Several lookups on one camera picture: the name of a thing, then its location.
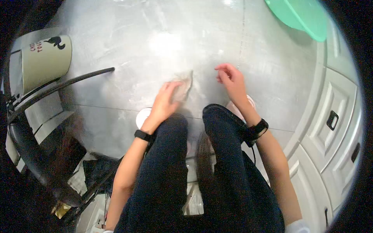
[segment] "white cabinet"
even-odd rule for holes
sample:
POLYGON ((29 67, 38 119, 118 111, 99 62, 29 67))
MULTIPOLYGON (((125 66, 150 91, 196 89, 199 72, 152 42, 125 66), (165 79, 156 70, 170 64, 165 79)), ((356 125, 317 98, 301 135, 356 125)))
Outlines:
POLYGON ((335 156, 346 134, 356 94, 357 86, 353 82, 339 73, 326 69, 318 108, 301 141, 319 172, 335 156))
POLYGON ((358 84, 355 64, 344 38, 332 19, 329 19, 327 38, 327 67, 338 71, 358 84))
POLYGON ((334 156, 321 170, 321 176, 329 193, 333 211, 345 199, 356 171, 362 136, 361 115, 360 99, 358 99, 347 133, 335 153, 337 156, 334 156), (351 158, 353 155, 357 156, 354 161, 351 158))
POLYGON ((289 158, 290 179, 297 194, 302 217, 311 232, 326 229, 325 209, 328 222, 332 220, 328 193, 319 172, 301 145, 289 158))

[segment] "cabinet handle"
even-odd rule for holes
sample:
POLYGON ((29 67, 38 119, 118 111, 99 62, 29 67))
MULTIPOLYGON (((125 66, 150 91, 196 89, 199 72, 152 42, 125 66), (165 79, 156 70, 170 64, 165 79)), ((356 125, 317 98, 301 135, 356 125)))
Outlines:
POLYGON ((356 159, 357 155, 358 155, 359 152, 360 152, 360 147, 361 147, 361 145, 360 145, 360 143, 358 142, 358 143, 356 144, 356 147, 355 147, 354 152, 353 152, 352 155, 351 155, 351 161, 352 161, 353 163, 355 162, 355 159, 356 159))
POLYGON ((328 227, 328 223, 327 223, 327 208, 325 208, 325 221, 326 221, 326 227, 328 227))
POLYGON ((330 115, 329 115, 328 120, 326 121, 326 125, 327 125, 331 130, 334 130, 335 127, 337 126, 338 120, 339 120, 339 116, 338 116, 338 114, 336 114, 336 113, 332 110, 332 111, 330 111, 330 115))

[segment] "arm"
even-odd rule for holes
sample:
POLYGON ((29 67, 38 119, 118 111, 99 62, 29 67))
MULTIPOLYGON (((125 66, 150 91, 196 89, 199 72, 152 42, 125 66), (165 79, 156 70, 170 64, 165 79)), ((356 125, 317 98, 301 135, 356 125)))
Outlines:
MULTIPOLYGON (((215 69, 218 70, 217 81, 224 84, 230 99, 244 116, 247 125, 257 125, 261 117, 246 97, 242 73, 231 64, 221 64, 215 69)), ((288 161, 269 130, 258 138, 256 144, 287 226, 302 218, 297 195, 290 181, 288 161)))
MULTIPOLYGON (((141 127, 142 131, 152 135, 158 126, 176 111, 179 102, 170 103, 170 100, 174 89, 180 84, 180 82, 167 82, 161 87, 151 113, 141 127)), ((132 194, 132 187, 147 145, 147 141, 135 138, 118 167, 107 212, 106 230, 114 230, 119 221, 123 208, 132 194)))

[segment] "green lid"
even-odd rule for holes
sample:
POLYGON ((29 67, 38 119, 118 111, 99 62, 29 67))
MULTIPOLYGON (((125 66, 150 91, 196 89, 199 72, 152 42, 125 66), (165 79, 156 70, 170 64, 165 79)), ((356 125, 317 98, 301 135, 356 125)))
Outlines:
POLYGON ((316 41, 326 39, 325 11, 317 0, 266 0, 266 3, 284 24, 305 31, 316 41))

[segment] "white sleeve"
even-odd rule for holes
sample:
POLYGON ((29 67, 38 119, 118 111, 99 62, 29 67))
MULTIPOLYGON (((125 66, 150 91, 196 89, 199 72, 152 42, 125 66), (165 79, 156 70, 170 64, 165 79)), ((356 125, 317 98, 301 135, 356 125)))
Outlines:
POLYGON ((285 233, 310 233, 307 223, 299 219, 285 227, 285 233))

